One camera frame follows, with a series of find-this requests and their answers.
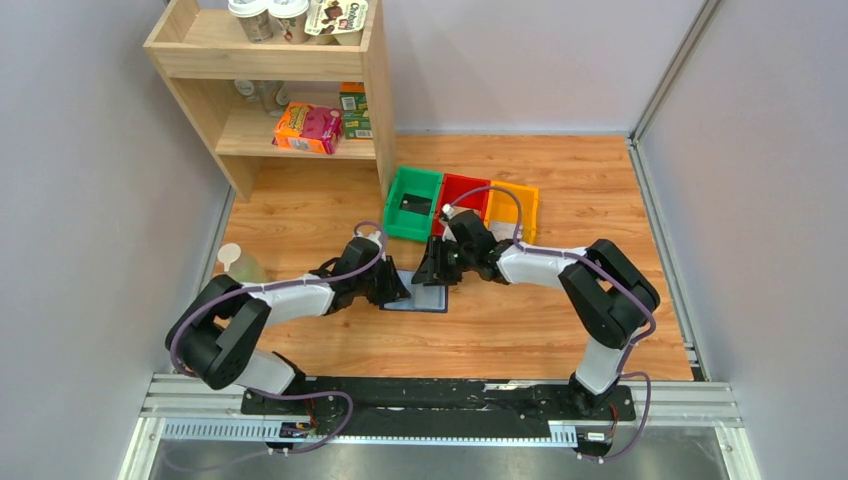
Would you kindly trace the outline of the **navy blue card holder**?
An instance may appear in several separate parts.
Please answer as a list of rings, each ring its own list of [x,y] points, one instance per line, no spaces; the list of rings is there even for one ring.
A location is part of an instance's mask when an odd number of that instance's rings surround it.
[[[406,311],[424,313],[446,313],[448,311],[448,287],[444,285],[423,285],[411,282],[413,271],[399,270],[402,285],[410,297],[380,306],[385,311]]]

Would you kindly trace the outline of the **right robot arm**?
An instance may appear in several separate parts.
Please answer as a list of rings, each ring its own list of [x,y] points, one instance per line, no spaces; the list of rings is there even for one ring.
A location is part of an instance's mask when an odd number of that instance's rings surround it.
[[[472,211],[448,222],[447,237],[431,237],[412,277],[415,284],[458,284],[473,271],[484,281],[530,284],[564,292],[589,335],[572,375],[570,403],[592,419],[611,402],[632,342],[660,304],[655,287],[610,240],[588,247],[550,249],[520,239],[497,239]]]

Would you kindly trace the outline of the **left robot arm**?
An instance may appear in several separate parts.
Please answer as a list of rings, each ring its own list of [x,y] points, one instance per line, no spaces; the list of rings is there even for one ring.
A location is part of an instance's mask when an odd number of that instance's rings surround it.
[[[379,235],[355,236],[342,254],[288,281],[241,283],[227,274],[210,280],[168,332],[173,365],[213,390],[230,385],[267,394],[285,415],[306,399],[299,369],[258,347],[265,328],[321,317],[365,298],[381,306],[410,298]]]

